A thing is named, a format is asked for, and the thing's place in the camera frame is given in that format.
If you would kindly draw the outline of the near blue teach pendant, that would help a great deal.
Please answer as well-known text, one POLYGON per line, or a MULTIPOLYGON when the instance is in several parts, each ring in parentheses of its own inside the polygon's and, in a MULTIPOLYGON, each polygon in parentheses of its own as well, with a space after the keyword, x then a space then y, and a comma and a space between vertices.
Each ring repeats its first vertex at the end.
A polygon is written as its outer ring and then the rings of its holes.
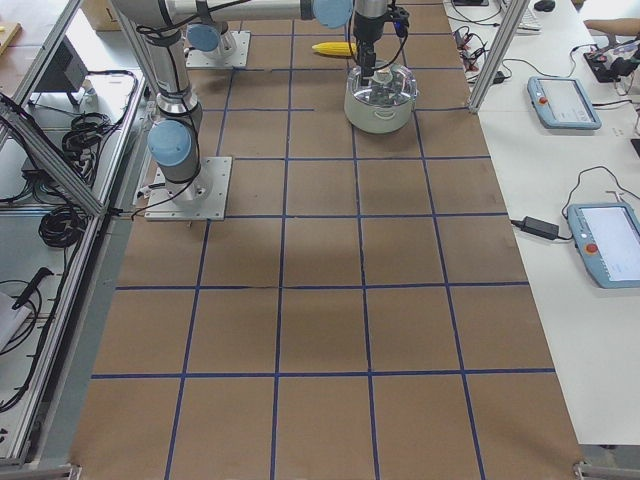
POLYGON ((639 287, 639 221, 626 202, 572 204, 567 221, 587 272, 605 289, 639 287))

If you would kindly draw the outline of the glass pot lid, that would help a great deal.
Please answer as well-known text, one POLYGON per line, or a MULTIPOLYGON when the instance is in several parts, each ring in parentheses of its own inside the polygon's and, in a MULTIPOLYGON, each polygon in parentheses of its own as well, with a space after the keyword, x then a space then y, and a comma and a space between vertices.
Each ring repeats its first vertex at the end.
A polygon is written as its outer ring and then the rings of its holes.
POLYGON ((360 67, 354 67, 346 84, 347 96, 369 106, 395 107, 414 104, 419 94, 416 78, 407 67, 392 64, 364 79, 360 67))

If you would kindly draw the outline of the black computer mouse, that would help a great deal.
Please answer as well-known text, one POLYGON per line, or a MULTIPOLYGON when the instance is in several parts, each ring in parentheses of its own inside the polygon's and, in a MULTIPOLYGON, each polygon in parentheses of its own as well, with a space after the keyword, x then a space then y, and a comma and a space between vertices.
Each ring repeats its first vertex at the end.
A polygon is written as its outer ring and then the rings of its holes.
POLYGON ((555 0, 537 0, 533 5, 535 11, 546 13, 552 12, 555 7, 555 0))

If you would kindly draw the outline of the far blue teach pendant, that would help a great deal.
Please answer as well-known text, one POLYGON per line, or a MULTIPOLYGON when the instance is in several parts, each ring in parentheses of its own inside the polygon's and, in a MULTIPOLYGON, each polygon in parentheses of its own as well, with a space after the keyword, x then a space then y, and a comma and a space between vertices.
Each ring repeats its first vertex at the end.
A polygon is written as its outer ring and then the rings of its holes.
POLYGON ((527 92, 541 124, 547 129, 595 131, 601 120, 578 79, 530 77, 527 92))

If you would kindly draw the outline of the black power adapter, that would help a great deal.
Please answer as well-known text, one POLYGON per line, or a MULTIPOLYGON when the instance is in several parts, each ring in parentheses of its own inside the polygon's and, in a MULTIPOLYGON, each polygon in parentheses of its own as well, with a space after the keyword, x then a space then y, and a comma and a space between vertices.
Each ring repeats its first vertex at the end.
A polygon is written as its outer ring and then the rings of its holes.
POLYGON ((520 229, 525 233, 547 240, 556 240, 559 233, 558 225, 530 216, 522 219, 520 229))

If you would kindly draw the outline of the aluminium frame post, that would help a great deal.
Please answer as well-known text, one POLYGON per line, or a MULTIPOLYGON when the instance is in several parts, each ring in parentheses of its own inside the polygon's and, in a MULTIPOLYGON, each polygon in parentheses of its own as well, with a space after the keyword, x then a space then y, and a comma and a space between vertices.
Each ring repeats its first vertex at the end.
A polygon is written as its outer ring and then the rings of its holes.
POLYGON ((489 49, 489 55, 471 92, 468 102, 468 109, 471 113, 479 112, 528 4, 529 2, 526 0, 514 0, 507 9, 489 49))

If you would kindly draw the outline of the blue teach pendant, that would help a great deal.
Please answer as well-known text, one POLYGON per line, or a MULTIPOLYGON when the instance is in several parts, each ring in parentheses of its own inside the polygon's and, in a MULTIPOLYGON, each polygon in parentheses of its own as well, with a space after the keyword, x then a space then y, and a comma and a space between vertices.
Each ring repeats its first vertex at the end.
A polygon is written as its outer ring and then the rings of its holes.
POLYGON ((639 287, 639 221, 626 202, 572 204, 567 221, 587 272, 605 289, 639 287))
POLYGON ((530 77, 527 92, 541 124, 547 129, 595 131, 601 120, 578 79, 530 77))

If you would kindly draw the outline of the pale green cooking pot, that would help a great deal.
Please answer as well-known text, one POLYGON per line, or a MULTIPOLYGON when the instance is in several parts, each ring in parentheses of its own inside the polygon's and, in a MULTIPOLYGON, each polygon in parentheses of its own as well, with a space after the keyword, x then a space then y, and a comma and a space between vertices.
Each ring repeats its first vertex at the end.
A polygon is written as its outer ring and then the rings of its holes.
POLYGON ((347 96, 345 91, 344 112, 356 128, 368 133, 386 134, 406 125, 415 104, 416 101, 395 107, 369 106, 347 96))

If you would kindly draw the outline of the brown gridded table mat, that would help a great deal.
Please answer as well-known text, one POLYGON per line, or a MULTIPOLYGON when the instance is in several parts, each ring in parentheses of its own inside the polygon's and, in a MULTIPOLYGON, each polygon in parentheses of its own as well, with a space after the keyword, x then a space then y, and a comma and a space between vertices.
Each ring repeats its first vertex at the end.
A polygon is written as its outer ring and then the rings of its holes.
POLYGON ((343 113, 310 22, 243 23, 191 76, 226 217, 124 224, 71 450, 86 479, 569 479, 581 452, 444 6, 377 44, 416 74, 389 135, 343 113))

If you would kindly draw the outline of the yellow corn cob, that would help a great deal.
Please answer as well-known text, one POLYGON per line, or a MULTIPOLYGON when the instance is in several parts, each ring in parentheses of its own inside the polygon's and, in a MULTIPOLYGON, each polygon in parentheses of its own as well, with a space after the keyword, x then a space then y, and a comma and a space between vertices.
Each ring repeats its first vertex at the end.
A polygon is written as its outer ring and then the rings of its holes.
POLYGON ((323 56, 348 58, 357 53, 357 47, 353 42, 331 41, 314 44, 312 51, 323 56))

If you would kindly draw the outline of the black control box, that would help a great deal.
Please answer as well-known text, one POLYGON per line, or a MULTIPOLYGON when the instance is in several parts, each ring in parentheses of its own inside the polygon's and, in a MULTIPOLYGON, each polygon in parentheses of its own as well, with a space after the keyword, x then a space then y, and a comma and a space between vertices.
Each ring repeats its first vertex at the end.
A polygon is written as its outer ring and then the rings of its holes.
POLYGON ((36 86, 36 93, 65 93, 73 106, 79 101, 73 96, 88 75, 88 70, 67 36, 57 47, 45 73, 36 86))

